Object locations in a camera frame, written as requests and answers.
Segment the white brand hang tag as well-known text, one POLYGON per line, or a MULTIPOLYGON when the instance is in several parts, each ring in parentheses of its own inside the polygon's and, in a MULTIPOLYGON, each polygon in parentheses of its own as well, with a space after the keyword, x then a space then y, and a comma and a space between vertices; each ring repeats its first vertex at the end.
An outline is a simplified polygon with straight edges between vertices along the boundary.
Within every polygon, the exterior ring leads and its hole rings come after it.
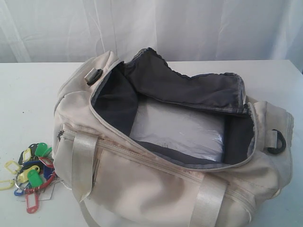
POLYGON ((56 180, 54 183, 51 183, 47 188, 43 189, 41 191, 41 193, 39 194, 39 201, 49 201, 49 200, 51 200, 51 198, 53 196, 55 186, 59 183, 61 183, 61 181, 56 180))

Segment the colourful key tag bunch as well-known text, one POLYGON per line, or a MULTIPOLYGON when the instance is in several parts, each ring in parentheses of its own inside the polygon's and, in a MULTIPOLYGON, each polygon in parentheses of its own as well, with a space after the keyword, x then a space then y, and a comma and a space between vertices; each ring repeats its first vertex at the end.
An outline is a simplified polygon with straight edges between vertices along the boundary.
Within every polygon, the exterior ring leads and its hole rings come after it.
POLYGON ((10 160, 4 164, 12 178, 1 180, 0 190, 14 188, 14 196, 24 199, 28 214, 38 211, 40 194, 50 189, 57 178, 52 150, 44 142, 34 143, 21 152, 18 161, 10 160))

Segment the cream duffel bag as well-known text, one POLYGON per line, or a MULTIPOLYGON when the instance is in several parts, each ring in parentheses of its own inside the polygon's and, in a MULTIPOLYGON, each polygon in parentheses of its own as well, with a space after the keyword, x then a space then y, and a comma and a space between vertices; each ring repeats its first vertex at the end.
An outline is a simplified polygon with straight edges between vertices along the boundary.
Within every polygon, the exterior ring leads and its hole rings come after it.
POLYGON ((108 212, 128 226, 243 227, 290 183, 293 128, 287 110, 247 97, 235 73, 190 77, 152 48, 127 63, 108 51, 59 91, 54 168, 90 227, 108 212), (222 160, 133 140, 144 98, 223 116, 222 160))

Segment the clear plastic packet in bag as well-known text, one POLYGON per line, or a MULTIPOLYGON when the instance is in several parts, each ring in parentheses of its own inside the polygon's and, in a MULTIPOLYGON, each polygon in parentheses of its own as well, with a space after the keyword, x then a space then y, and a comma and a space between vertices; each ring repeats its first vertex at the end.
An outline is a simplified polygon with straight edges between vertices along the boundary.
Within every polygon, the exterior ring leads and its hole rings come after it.
POLYGON ((196 158, 220 162, 224 117, 151 98, 139 101, 130 137, 196 158))

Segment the white backdrop curtain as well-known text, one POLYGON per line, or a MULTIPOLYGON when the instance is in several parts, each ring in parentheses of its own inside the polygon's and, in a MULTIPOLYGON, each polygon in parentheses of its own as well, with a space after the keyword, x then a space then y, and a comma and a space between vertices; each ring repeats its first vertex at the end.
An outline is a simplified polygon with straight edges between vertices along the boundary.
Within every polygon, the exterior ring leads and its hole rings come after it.
POLYGON ((3 0, 2 62, 290 60, 303 66, 300 0, 3 0))

